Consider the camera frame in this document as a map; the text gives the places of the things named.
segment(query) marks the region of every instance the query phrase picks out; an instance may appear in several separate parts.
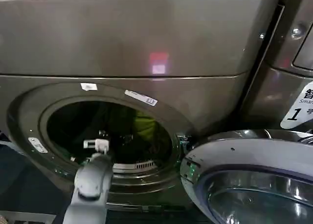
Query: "drum opening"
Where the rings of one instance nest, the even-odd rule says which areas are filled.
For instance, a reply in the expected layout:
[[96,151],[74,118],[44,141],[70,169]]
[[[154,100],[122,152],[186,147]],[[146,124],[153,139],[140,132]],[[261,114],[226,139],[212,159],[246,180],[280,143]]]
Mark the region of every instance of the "drum opening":
[[57,150],[77,164],[86,163],[94,149],[84,140],[105,138],[119,172],[143,172],[164,165],[172,153],[167,131],[152,117],[110,102],[85,101],[63,106],[48,120],[47,133]]

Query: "label sticker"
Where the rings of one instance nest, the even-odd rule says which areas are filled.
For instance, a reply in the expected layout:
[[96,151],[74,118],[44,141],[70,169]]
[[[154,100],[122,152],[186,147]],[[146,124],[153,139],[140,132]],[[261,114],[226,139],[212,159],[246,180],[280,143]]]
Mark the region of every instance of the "label sticker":
[[292,129],[313,119],[313,81],[301,91],[284,119],[280,122],[283,129]]
[[80,85],[84,91],[98,90],[97,84],[94,83],[80,83]]
[[150,98],[146,95],[142,95],[139,93],[136,93],[134,91],[125,90],[125,94],[129,97],[135,98],[141,102],[144,102],[146,104],[149,104],[150,106],[155,106],[157,104],[157,100]]
[[29,137],[28,141],[30,144],[40,153],[48,153],[47,149],[41,144],[39,139],[35,137]]

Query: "white label with text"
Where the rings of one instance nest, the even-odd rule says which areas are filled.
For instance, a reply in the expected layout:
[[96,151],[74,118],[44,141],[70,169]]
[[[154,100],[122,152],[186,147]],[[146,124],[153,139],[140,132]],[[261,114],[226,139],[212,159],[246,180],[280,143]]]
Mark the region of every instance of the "white label with text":
[[125,90],[125,94],[129,97],[132,97],[134,99],[137,99],[141,102],[144,102],[146,104],[149,104],[150,106],[155,106],[157,104],[157,100],[150,98],[146,95],[142,95],[139,93],[136,93],[134,91],[130,91],[130,90]]
[[313,119],[313,81],[301,91],[284,119],[280,122],[283,129],[292,129]]

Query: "washer door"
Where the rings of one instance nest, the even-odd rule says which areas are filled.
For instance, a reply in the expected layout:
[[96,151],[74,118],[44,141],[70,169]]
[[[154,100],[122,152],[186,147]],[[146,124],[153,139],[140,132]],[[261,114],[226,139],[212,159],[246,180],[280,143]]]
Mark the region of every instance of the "washer door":
[[182,184],[215,224],[309,224],[313,134],[243,130],[217,134],[184,158]]

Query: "number 1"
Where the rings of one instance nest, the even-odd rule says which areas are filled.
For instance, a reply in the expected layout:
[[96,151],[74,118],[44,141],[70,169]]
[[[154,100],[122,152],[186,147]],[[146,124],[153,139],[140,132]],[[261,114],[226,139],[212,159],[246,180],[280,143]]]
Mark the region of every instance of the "number 1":
[[299,112],[301,111],[301,108],[297,108],[295,109],[295,114],[293,115],[292,118],[288,118],[287,120],[297,120],[296,117],[299,114]]

